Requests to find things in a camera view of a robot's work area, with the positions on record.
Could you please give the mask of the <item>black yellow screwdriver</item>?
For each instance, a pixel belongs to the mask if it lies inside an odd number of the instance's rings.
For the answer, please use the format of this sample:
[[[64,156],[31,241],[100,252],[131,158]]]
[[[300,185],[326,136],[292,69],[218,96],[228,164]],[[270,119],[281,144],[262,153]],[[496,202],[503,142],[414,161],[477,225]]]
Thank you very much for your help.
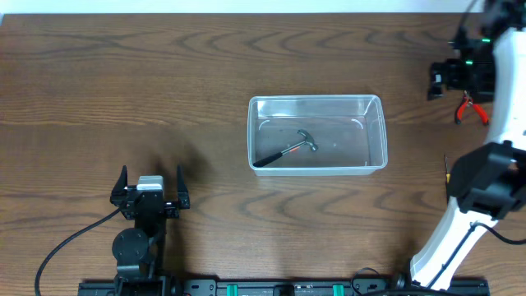
[[[446,202],[449,203],[450,195],[448,192],[449,190],[448,186],[450,182],[450,170],[449,170],[449,165],[448,165],[448,157],[446,154],[443,155],[443,160],[444,160],[444,166],[445,166],[445,200]]]

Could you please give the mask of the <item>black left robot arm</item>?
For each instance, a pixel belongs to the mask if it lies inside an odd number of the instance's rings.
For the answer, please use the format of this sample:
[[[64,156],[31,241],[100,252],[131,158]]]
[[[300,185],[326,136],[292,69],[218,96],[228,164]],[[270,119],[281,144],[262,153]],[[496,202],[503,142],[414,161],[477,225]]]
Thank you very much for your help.
[[[141,176],[138,184],[127,182],[123,167],[114,185],[110,202],[134,226],[124,229],[113,240],[112,253],[117,261],[116,295],[182,295],[182,284],[164,271],[166,225],[190,207],[189,191],[177,167],[177,195],[164,198],[164,178]]]

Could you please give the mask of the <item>clear plastic storage container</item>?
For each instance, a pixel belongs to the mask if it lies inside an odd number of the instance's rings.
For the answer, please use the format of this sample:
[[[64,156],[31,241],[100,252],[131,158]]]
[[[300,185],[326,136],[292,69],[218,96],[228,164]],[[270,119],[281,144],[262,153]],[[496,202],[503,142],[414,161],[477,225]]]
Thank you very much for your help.
[[[302,146],[262,168],[253,164],[293,146],[309,132],[318,145]],[[376,95],[256,96],[248,105],[247,158],[258,176],[368,175],[388,164],[385,117]]]

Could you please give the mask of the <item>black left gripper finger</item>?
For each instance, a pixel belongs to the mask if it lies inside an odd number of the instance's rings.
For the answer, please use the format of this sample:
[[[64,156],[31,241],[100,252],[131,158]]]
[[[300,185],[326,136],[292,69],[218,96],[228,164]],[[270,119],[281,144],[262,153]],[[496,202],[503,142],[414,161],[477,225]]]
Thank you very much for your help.
[[[177,194],[179,197],[188,197],[189,196],[189,191],[187,189],[187,186],[184,182],[184,177],[183,177],[183,171],[182,171],[182,166],[181,165],[178,165],[177,166]]]
[[[112,196],[125,196],[127,194],[127,166],[123,165],[121,173],[115,183],[111,195]]]

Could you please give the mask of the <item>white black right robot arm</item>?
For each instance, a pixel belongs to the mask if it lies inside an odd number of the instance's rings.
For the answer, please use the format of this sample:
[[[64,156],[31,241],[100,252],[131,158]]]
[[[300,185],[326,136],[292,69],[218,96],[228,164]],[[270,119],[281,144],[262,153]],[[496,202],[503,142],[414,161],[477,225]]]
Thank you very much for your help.
[[[480,33],[470,39],[459,24],[450,41],[457,56],[431,65],[428,98],[461,90],[471,105],[490,102],[487,137],[449,169],[446,211],[395,293],[447,294],[476,242],[525,205],[525,3],[486,1]]]

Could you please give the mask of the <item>small steel claw hammer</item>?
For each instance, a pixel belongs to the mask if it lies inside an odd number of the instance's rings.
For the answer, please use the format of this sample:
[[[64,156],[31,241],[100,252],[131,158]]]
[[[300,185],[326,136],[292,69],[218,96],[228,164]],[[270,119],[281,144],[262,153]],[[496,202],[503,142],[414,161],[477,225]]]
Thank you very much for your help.
[[[266,165],[271,164],[272,162],[275,162],[276,160],[280,159],[284,155],[286,155],[286,154],[288,154],[288,153],[290,153],[292,151],[295,151],[295,150],[299,149],[302,146],[308,146],[309,149],[311,151],[313,151],[313,152],[318,150],[318,145],[316,144],[314,138],[312,137],[312,135],[309,132],[307,132],[304,129],[299,129],[298,130],[298,134],[303,137],[302,141],[300,141],[299,143],[297,143],[297,144],[295,144],[293,146],[290,146],[289,148],[286,148],[286,149],[284,149],[284,150],[282,150],[280,152],[277,152],[275,154],[267,156],[267,157],[265,157],[262,160],[257,160],[253,164],[253,166],[256,167],[256,168],[265,167]]]

